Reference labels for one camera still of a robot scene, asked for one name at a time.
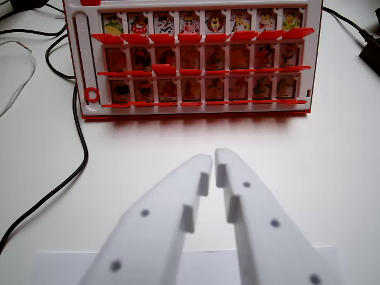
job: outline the white cable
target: white cable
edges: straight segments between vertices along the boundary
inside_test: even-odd
[[[3,43],[0,43],[0,46],[6,44],[6,43],[18,43],[20,46],[22,46],[24,49],[27,50],[27,52],[29,53],[30,55],[30,61],[31,61],[31,72],[30,72],[30,75],[28,77],[28,79],[25,80],[25,82],[22,83],[22,85],[20,85],[16,91],[13,93],[13,95],[11,96],[11,98],[9,99],[8,103],[5,105],[3,111],[0,112],[0,118],[2,115],[4,115],[9,109],[10,107],[12,107],[13,103],[16,101],[18,95],[20,94],[20,92],[22,91],[22,89],[25,87],[25,85],[29,82],[29,80],[31,79],[31,77],[33,76],[34,74],[34,71],[36,70],[36,67],[34,66],[34,59],[33,59],[33,56],[31,55],[31,50],[23,45],[22,43],[18,42],[18,41],[15,41],[15,40],[9,40],[9,41],[6,41],[6,42],[3,42]]]

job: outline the cartoon duck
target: cartoon duck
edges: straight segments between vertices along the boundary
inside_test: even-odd
[[[123,27],[118,22],[117,16],[113,15],[107,19],[109,22],[104,25],[104,30],[108,34],[112,34],[114,36],[123,33]]]
[[[137,15],[133,22],[131,22],[131,33],[147,34],[148,18],[144,15]]]
[[[283,30],[291,30],[298,27],[300,27],[300,20],[295,16],[295,13],[291,12],[287,14],[283,21]]]

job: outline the black cable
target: black cable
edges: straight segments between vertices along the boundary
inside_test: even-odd
[[[371,36],[366,30],[364,30],[363,28],[360,28],[357,24],[355,24],[354,22],[352,22],[351,20],[347,19],[346,17],[342,16],[341,14],[339,14],[338,12],[335,12],[333,9],[330,9],[330,8],[327,8],[327,7],[322,7],[322,9],[328,13],[330,13],[331,15],[345,21],[346,23],[350,24],[351,26],[353,26],[356,30],[359,31],[359,34],[365,39],[365,41],[367,42],[368,40],[372,40],[373,39],[373,36]]]
[[[45,53],[45,60],[46,60],[46,63],[47,65],[49,66],[49,68],[58,76],[64,78],[64,79],[75,79],[75,76],[70,76],[70,75],[66,75],[66,74],[63,74],[61,73],[60,71],[58,71],[57,69],[55,69],[53,67],[53,65],[50,63],[50,60],[49,60],[49,56],[50,56],[50,52],[51,50],[59,43],[61,42],[63,39],[65,39],[67,37],[67,34],[64,34],[62,37],[60,37],[58,40],[56,40],[55,42],[53,42],[53,44],[51,46],[49,46],[49,48],[46,50],[46,53]]]
[[[34,31],[34,30],[25,30],[23,28],[14,28],[11,30],[0,31],[0,34],[9,34],[9,33],[29,33],[29,34],[39,34],[41,36],[56,37],[62,34],[66,30],[66,24],[56,33],[47,33],[45,31]]]
[[[17,12],[16,12],[16,11],[12,11],[12,12],[9,12],[9,13],[7,13],[7,14],[1,16],[1,17],[0,17],[0,22],[1,22],[2,20],[4,20],[4,19],[10,17],[10,16],[13,16],[13,15],[17,14],[17,13],[18,13],[18,11],[17,11]]]
[[[45,6],[48,6],[48,7],[50,7],[50,8],[53,8],[54,10],[57,10],[57,11],[59,11],[59,12],[61,12],[61,13],[64,12],[63,10],[58,9],[57,7],[54,7],[53,5],[50,5],[50,4],[45,4]]]
[[[43,197],[40,201],[37,202],[36,205],[31,207],[28,211],[26,211],[21,217],[19,217],[10,227],[9,229],[5,232],[4,236],[2,237],[0,241],[0,255],[1,252],[4,250],[5,245],[7,244],[8,239],[11,236],[11,233],[14,231],[14,229],[23,221],[25,220],[28,216],[33,214],[39,207],[41,207],[47,200],[52,198],[59,190],[61,190],[67,183],[72,181],[86,166],[88,162],[88,149],[86,145],[86,141],[84,140],[83,133],[80,127],[79,123],[79,118],[78,118],[78,113],[77,113],[77,85],[74,86],[74,91],[72,94],[72,114],[74,115],[74,122],[75,126],[77,128],[77,132],[79,135],[79,139],[81,141],[82,147],[83,147],[83,152],[84,152],[84,157],[82,163],[79,165],[79,167],[69,176],[67,177],[61,184],[59,184],[55,189],[53,189],[50,193],[48,193],[45,197]]]

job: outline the cartoon lion face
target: cartoon lion face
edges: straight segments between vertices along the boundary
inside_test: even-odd
[[[212,14],[207,20],[207,27],[210,31],[216,33],[224,27],[224,18],[220,14]]]

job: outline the black screw hole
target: black screw hole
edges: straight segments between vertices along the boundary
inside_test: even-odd
[[[118,272],[120,270],[120,268],[121,268],[120,260],[112,261],[111,266],[110,266],[110,270],[112,272]]]
[[[321,284],[321,279],[319,278],[318,275],[313,274],[310,276],[310,282],[312,284]]]
[[[148,215],[149,215],[149,210],[148,210],[148,209],[143,209],[143,210],[141,211],[141,216],[142,216],[143,218],[147,217]]]
[[[276,219],[273,219],[273,220],[271,220],[271,225],[273,227],[280,227],[280,222],[277,221]]]

